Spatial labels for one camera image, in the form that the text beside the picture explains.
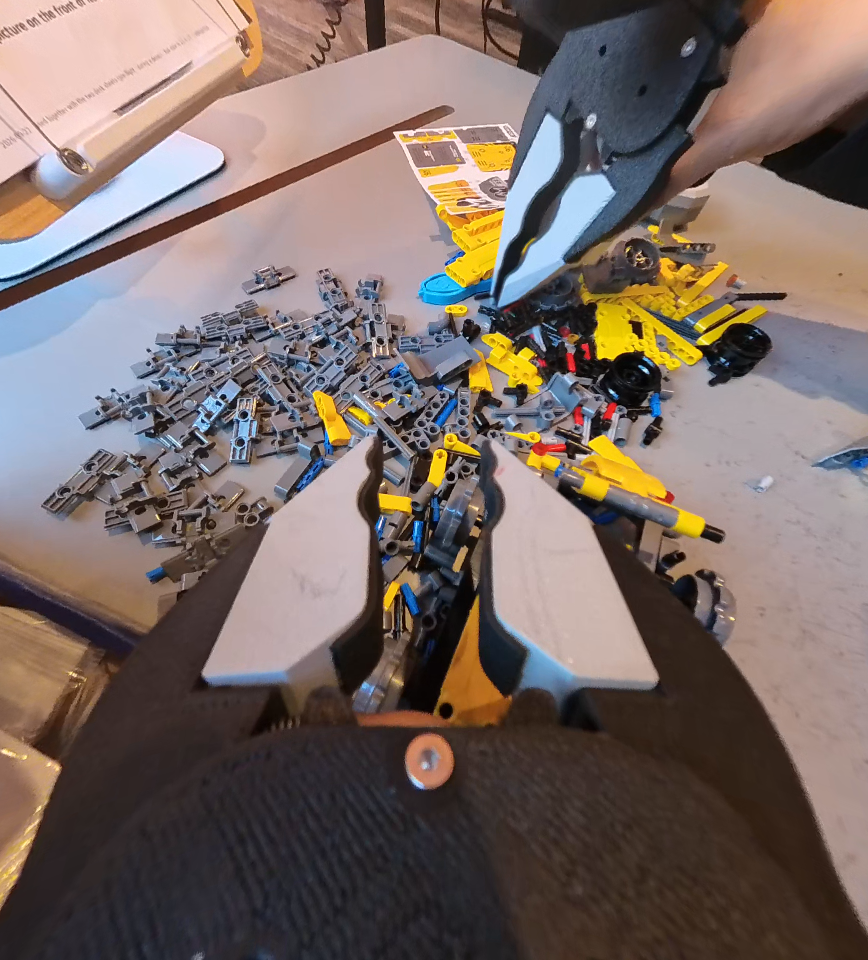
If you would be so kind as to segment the black toothed wheel hub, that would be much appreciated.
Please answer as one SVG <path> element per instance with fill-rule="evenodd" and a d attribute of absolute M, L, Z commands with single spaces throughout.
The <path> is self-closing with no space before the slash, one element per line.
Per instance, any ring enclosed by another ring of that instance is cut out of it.
<path fill-rule="evenodd" d="M 619 354 L 607 362 L 598 391 L 628 410 L 646 408 L 662 385 L 660 368 L 643 352 Z"/>

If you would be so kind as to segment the grey desk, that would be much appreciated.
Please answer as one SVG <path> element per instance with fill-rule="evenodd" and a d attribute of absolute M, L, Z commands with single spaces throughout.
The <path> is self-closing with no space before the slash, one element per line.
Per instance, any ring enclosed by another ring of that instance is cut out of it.
<path fill-rule="evenodd" d="M 215 102 L 187 131 L 219 147 L 224 170 L 112 234 L 135 243 L 210 218 L 159 243 L 93 246 L 112 262 L 0 284 L 0 561 L 140 634 L 161 588 L 159 553 L 108 536 L 95 505 L 70 519 L 44 497 L 122 426 L 85 431 L 96 394 L 132 381 L 157 332 L 239 301 L 269 264 L 297 279 L 264 297 L 317 303 L 312 276 L 352 286 L 380 274 L 392 312 L 424 327 L 422 278 L 448 255 L 445 234 L 389 130 L 518 126 L 536 78 L 426 36 Z M 666 426 L 637 460 L 678 501 L 727 531 L 694 563 L 725 576 L 738 601 L 728 653 L 797 763 L 837 868 L 868 925 L 868 486 L 812 467 L 868 433 L 868 212 L 831 202 L 757 166 L 722 170 L 691 235 L 752 291 L 787 292 L 767 318 L 775 344 L 754 373 L 709 388 L 683 369 Z M 765 493 L 748 483 L 775 477 Z"/>

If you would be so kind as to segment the pile of grey bricks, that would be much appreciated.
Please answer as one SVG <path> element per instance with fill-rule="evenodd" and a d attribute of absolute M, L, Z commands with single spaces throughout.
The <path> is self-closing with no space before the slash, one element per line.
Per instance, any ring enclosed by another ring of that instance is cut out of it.
<path fill-rule="evenodd" d="M 560 492 L 590 504 L 596 522 L 624 519 L 642 534 L 652 525 L 674 539 L 725 540 L 723 529 L 679 506 L 671 486 L 637 462 L 656 482 L 646 497 L 612 492 L 599 477 L 573 473 L 591 455 L 595 439 L 608 439 L 625 455 L 632 432 L 641 427 L 640 443 L 654 443 L 666 426 L 670 375 L 707 363 L 703 358 L 674 370 L 658 366 L 661 389 L 646 408 L 628 410 L 598 391 L 610 360 L 597 357 L 596 304 L 630 301 L 696 346 L 699 314 L 713 306 L 710 288 L 727 270 L 724 262 L 708 262 L 712 245 L 689 243 L 679 235 L 661 241 L 656 227 L 638 237 L 660 247 L 652 285 L 590 294 L 577 273 L 581 303 L 562 311 L 537 310 L 532 294 L 507 307 L 483 302 L 476 315 L 461 302 L 450 305 L 425 335 L 395 333 L 388 372 L 376 386 L 384 391 L 381 399 L 355 393 L 393 462 L 392 475 L 381 486 L 376 526 L 390 584 L 386 605 L 406 603 L 417 610 L 409 573 L 426 574 L 424 584 L 431 582 L 427 589 L 434 594 L 451 592 L 460 580 L 467 534 L 455 528 L 467 522 L 488 440 L 510 450 Z"/>

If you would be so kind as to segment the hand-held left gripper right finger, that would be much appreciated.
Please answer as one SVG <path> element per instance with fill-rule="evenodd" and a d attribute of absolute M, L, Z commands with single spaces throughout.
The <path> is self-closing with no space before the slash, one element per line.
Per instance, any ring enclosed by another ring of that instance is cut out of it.
<path fill-rule="evenodd" d="M 652 690 L 656 667 L 589 520 L 510 451 L 482 450 L 479 657 L 502 695 Z"/>

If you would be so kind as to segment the grey remote controller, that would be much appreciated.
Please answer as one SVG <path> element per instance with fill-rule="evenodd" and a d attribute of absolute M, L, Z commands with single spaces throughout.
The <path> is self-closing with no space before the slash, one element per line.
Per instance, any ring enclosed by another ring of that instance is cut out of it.
<path fill-rule="evenodd" d="M 707 184 L 688 188 L 653 211 L 650 220 L 661 234 L 682 234 L 698 218 L 709 197 Z"/>

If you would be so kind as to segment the long yellow beam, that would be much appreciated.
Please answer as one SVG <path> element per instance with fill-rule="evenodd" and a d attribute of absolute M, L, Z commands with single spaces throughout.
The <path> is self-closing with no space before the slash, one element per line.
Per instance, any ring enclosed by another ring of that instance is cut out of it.
<path fill-rule="evenodd" d="M 694 327 L 694 330 L 700 334 L 696 340 L 697 348 L 704 350 L 712 347 L 730 328 L 738 325 L 753 325 L 768 312 L 768 308 L 763 305 L 747 304 L 747 306 L 748 309 L 736 310 L 733 304 L 729 303 L 699 320 Z"/>

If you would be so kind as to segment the clear plastic bag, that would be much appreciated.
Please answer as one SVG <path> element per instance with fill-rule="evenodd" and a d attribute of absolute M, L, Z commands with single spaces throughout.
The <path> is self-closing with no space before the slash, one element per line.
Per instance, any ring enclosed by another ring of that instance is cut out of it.
<path fill-rule="evenodd" d="M 59 761 L 110 678 L 102 652 L 0 606 L 0 908 L 32 846 Z"/>

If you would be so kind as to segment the yellow grey sticker sheet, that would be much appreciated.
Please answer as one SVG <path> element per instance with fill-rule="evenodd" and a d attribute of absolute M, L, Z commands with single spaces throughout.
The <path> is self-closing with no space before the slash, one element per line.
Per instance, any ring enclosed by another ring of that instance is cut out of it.
<path fill-rule="evenodd" d="M 393 136 L 445 213 L 466 216 L 505 206 L 518 141 L 509 124 L 408 129 Z"/>

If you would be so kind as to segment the yellow curved panel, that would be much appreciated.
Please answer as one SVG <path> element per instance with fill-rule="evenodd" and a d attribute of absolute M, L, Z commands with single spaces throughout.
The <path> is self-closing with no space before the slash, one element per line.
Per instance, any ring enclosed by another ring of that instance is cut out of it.
<path fill-rule="evenodd" d="M 332 449 L 346 448 L 352 435 L 332 397 L 323 390 L 315 390 L 312 396 L 327 442 Z"/>

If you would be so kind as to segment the pile of grey track links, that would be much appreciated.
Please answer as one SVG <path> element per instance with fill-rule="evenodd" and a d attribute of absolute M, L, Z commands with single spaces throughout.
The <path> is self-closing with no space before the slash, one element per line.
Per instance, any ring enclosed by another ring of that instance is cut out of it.
<path fill-rule="evenodd" d="M 171 555 L 147 573 L 170 582 L 170 605 L 229 553 L 249 529 L 306 489 L 362 438 L 367 411 L 355 402 L 388 372 L 391 336 L 383 278 L 368 274 L 354 295 L 330 269 L 317 272 L 321 309 L 269 313 L 248 298 L 192 327 L 160 333 L 131 368 L 138 384 L 98 394 L 80 415 L 86 429 L 128 426 L 133 452 L 99 448 L 44 499 L 66 518 L 104 505 L 104 531 L 134 534 Z M 313 401 L 328 393 L 351 432 L 327 442 Z"/>

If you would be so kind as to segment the yellow black brick vehicle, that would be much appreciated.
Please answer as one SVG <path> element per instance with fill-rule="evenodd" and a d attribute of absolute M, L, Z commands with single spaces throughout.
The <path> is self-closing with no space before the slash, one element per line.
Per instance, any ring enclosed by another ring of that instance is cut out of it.
<path fill-rule="evenodd" d="M 596 438 L 591 451 L 573 468 L 574 474 L 599 477 L 613 493 L 622 491 L 645 498 L 654 492 L 656 482 L 648 479 L 612 441 Z M 711 570 L 686 574 L 672 582 L 671 589 L 705 630 L 721 645 L 727 643 L 736 623 L 736 602 L 718 574 Z M 435 714 L 451 726 L 492 726 L 504 718 L 511 698 L 500 694 L 480 663 L 480 601 L 473 600 L 466 613 L 464 630 L 440 688 Z M 354 695 L 356 713 L 373 715 L 396 710 L 400 698 L 396 684 L 394 673 L 387 679 L 366 681 Z"/>

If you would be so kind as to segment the grey toothed wheel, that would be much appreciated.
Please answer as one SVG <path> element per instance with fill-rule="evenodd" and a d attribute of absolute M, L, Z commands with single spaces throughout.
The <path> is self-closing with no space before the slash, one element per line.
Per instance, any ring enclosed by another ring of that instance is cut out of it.
<path fill-rule="evenodd" d="M 533 306 L 539 311 L 558 312 L 581 303 L 571 273 L 563 273 L 552 279 L 531 297 Z"/>

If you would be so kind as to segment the stack of yellow holed panels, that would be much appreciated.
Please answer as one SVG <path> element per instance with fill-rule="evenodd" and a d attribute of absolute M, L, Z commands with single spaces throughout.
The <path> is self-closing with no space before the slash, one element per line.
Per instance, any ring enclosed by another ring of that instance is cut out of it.
<path fill-rule="evenodd" d="M 452 240 L 461 251 L 445 265 L 447 276 L 462 288 L 489 281 L 497 261 L 504 210 L 454 214 L 439 204 L 436 213 L 451 227 Z"/>

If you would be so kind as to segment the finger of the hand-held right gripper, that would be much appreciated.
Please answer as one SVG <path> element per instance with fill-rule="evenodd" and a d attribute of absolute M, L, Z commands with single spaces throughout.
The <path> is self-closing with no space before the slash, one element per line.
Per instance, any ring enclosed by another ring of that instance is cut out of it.
<path fill-rule="evenodd" d="M 509 306 L 547 284 L 577 256 L 570 251 L 581 243 L 585 252 L 590 241 L 583 235 L 615 195 L 605 173 L 578 176 L 563 192 L 553 218 L 527 246 L 518 265 L 495 295 L 499 306 Z"/>
<path fill-rule="evenodd" d="M 577 129 L 577 124 L 563 126 L 554 116 L 545 115 L 517 175 L 511 177 L 493 276 L 494 299 L 527 246 L 553 218 L 567 186 L 583 175 L 577 173 Z"/>

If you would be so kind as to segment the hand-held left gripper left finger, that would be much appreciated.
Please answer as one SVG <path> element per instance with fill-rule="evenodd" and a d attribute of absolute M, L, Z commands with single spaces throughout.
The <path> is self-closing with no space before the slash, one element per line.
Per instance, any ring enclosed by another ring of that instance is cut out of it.
<path fill-rule="evenodd" d="M 353 694 L 383 652 L 375 532 L 380 438 L 365 438 L 271 519 L 202 668 L 212 687 Z"/>

